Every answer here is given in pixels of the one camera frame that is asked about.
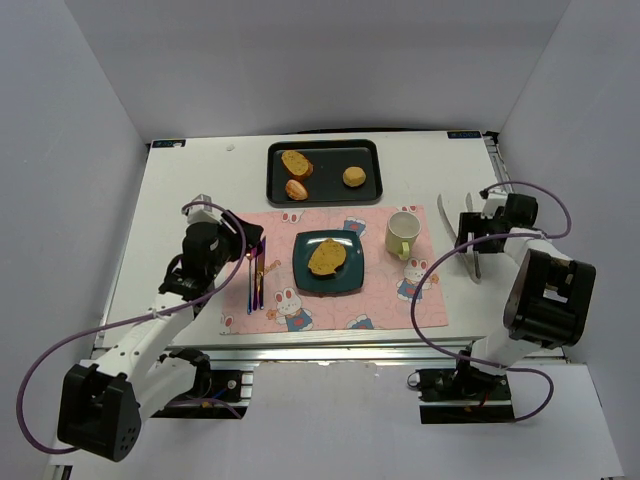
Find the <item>bread slice top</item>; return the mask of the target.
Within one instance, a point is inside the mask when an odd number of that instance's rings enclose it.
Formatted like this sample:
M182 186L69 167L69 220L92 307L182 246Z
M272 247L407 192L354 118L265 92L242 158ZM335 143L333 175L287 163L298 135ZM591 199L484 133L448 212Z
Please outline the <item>bread slice top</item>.
M308 261L308 268L315 276L333 275L345 263L346 258L344 245L328 238L316 247Z

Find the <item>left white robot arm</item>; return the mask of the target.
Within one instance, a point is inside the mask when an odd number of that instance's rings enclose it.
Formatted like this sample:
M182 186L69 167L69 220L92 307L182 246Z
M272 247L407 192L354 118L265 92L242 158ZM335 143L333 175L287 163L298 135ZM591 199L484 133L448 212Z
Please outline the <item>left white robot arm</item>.
M232 213L190 215L182 250L168 264L150 319L139 321L104 355L65 375L57 437L72 447L118 462L143 423L176 397L203 394L209 358L194 349L167 352L178 333L206 306L224 267L257 247L259 225Z

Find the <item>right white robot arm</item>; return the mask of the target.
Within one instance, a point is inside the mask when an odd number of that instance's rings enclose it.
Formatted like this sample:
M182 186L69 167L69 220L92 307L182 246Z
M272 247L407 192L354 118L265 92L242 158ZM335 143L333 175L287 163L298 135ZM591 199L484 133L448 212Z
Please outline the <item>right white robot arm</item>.
M508 255L519 267L504 307L502 326L474 342L470 367L492 377L539 350L573 346L583 335L596 268L557 250L534 228L537 200L531 196L484 191L480 212L459 217L455 245L482 238L476 254Z

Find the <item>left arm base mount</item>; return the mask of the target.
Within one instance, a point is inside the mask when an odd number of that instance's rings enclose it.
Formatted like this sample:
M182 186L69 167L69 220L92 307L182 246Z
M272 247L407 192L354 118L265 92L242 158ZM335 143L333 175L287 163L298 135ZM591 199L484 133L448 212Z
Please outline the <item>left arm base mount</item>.
M163 353L156 366L169 364L170 360L187 361L194 367L194 384L190 390L173 398L153 414L152 418L240 420L244 417L253 384L249 370L213 366L209 355L193 348Z

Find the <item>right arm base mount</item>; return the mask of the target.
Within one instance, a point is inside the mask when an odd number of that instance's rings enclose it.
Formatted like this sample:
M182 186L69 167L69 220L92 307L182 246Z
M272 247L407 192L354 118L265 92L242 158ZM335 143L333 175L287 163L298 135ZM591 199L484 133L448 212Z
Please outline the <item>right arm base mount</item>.
M454 368L419 369L407 377L419 394L423 425L499 424L515 419L505 375L495 376L457 360Z

